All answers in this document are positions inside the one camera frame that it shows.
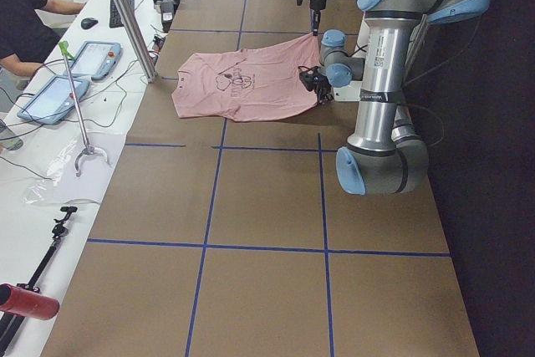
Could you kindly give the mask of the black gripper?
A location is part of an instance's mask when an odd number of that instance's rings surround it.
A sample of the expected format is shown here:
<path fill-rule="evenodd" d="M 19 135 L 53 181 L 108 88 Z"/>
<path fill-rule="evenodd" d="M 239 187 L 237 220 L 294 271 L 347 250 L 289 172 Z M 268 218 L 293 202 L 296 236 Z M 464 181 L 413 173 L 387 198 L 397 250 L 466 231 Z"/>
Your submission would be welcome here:
<path fill-rule="evenodd" d="M 321 12 L 326 7 L 326 0 L 309 0 L 309 7 L 312 10 L 312 34 L 318 36 L 318 30 L 321 20 Z"/>
<path fill-rule="evenodd" d="M 334 100 L 332 87 L 328 81 L 315 83 L 314 92 L 317 95 L 317 103 L 319 105 L 325 105 Z"/>

